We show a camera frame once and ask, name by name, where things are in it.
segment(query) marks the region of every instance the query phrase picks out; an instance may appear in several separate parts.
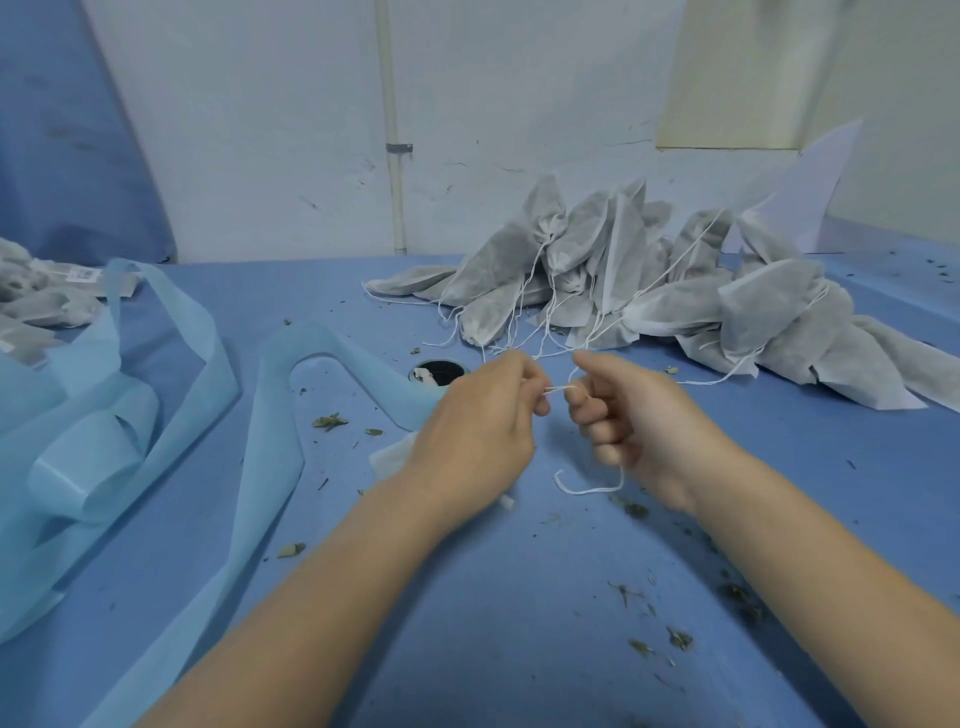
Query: white paper sheet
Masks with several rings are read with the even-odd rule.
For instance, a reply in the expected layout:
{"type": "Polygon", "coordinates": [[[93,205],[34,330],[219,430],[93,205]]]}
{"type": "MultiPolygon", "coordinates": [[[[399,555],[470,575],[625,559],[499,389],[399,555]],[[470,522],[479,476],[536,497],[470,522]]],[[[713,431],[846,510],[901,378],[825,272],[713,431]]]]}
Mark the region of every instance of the white paper sheet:
{"type": "MultiPolygon", "coordinates": [[[[854,121],[837,127],[807,145],[770,196],[751,208],[773,232],[792,240],[801,253],[819,252],[820,226],[862,124],[854,121]]],[[[723,252],[739,253],[742,247],[743,236],[734,225],[723,252]]]]}

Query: barcode label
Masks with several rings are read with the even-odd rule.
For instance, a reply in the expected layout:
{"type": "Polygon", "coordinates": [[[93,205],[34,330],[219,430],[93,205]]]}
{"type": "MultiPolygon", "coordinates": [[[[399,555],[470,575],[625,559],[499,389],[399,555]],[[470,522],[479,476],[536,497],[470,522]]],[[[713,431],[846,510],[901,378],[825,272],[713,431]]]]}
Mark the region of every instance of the barcode label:
{"type": "Polygon", "coordinates": [[[99,268],[86,268],[83,265],[75,265],[67,272],[66,282],[95,283],[99,277],[99,268]]]}

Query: blue curtain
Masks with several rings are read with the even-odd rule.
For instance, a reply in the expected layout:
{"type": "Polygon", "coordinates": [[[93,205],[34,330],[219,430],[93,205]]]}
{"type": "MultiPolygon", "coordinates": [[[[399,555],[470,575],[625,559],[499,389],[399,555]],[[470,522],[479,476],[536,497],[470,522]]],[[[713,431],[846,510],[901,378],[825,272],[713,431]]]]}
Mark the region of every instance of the blue curtain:
{"type": "Polygon", "coordinates": [[[0,0],[0,236],[84,265],[176,257],[78,0],[0,0]]]}

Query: forearm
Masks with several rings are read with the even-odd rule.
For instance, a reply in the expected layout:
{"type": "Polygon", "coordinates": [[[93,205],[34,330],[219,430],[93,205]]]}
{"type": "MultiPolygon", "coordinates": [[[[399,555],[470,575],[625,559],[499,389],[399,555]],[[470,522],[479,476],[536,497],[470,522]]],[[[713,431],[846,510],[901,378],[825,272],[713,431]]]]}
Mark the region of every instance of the forearm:
{"type": "Polygon", "coordinates": [[[960,620],[749,455],[696,517],[875,728],[960,724],[960,620]]]}
{"type": "Polygon", "coordinates": [[[372,488],[327,539],[141,721],[140,728],[316,728],[443,537],[417,484],[372,488]]]}

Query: right hand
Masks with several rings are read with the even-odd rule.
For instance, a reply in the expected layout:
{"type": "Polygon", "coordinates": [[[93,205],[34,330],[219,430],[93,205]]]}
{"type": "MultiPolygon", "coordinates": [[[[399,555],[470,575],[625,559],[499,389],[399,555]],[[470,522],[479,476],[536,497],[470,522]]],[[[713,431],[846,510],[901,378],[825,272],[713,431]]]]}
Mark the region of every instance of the right hand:
{"type": "Polygon", "coordinates": [[[596,459],[626,470],[668,508],[696,517],[698,491],[744,450],[669,376],[608,353],[578,351],[573,361],[587,375],[564,394],[596,459]]]}

